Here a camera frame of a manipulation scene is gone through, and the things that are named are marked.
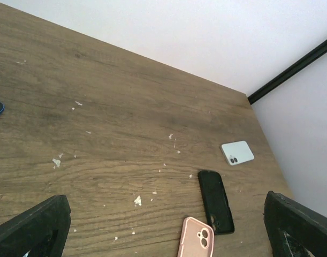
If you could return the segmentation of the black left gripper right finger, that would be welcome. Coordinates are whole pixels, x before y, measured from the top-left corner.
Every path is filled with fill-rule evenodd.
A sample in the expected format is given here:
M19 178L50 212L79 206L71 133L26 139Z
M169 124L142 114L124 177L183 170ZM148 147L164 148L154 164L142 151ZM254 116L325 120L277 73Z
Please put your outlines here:
M273 191L264 203L273 256L327 256L327 217Z

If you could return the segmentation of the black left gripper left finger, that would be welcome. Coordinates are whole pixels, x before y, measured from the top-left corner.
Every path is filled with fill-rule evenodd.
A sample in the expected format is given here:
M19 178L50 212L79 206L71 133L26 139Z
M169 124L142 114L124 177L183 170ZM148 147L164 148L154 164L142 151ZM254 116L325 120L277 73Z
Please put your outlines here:
M62 256L71 225L65 195L54 195L0 225L0 256Z

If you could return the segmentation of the black phone case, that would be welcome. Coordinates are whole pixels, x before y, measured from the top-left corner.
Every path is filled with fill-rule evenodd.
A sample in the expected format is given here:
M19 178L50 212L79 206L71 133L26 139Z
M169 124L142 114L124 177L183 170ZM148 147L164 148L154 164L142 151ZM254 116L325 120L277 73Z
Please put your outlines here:
M201 170L197 176L207 224L215 235L234 233L233 217L221 175L215 171Z

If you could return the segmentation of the white phone dual camera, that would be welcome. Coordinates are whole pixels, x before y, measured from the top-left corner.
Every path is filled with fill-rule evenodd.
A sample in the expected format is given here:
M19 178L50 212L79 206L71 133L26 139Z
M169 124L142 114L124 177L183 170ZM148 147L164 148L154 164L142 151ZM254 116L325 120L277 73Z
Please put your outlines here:
M225 143L220 146L220 149L230 166L246 163L255 158L246 141Z

